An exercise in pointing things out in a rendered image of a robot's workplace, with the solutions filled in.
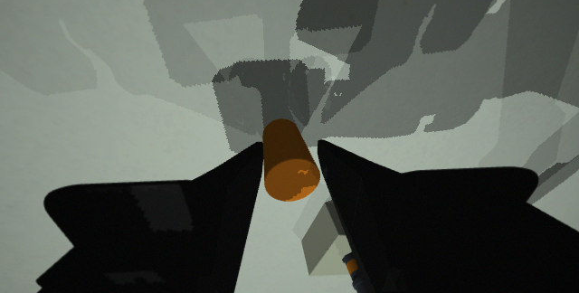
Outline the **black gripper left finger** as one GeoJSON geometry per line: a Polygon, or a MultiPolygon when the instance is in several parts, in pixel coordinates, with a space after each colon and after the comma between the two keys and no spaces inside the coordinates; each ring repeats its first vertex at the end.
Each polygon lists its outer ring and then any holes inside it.
{"type": "Polygon", "coordinates": [[[262,166],[256,142],[194,180],[74,184],[48,193],[43,206],[73,246],[179,236],[204,293],[234,293],[262,166]]]}

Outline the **grey block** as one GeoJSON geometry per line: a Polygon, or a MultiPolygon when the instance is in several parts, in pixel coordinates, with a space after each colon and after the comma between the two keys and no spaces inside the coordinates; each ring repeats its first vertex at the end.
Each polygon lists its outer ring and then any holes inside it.
{"type": "Polygon", "coordinates": [[[344,258],[352,251],[333,203],[323,204],[301,243],[310,277],[350,275],[344,258]]]}

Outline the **dark grey marker with orange band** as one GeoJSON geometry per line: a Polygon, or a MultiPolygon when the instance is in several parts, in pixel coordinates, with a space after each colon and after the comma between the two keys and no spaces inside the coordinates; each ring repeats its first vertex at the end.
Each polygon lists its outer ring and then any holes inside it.
{"type": "Polygon", "coordinates": [[[346,264],[350,277],[353,281],[352,285],[354,287],[354,290],[356,290],[357,293],[367,293],[364,281],[356,265],[356,260],[354,258],[353,253],[348,254],[344,258],[344,262],[346,264]]]}

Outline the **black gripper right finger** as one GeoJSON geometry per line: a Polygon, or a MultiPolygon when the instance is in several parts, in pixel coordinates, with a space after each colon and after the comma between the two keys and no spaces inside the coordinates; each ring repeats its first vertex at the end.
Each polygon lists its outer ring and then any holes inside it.
{"type": "Polygon", "coordinates": [[[520,200],[538,175],[515,166],[416,170],[399,173],[318,141],[322,175],[367,293],[395,285],[423,218],[436,203],[520,200]]]}

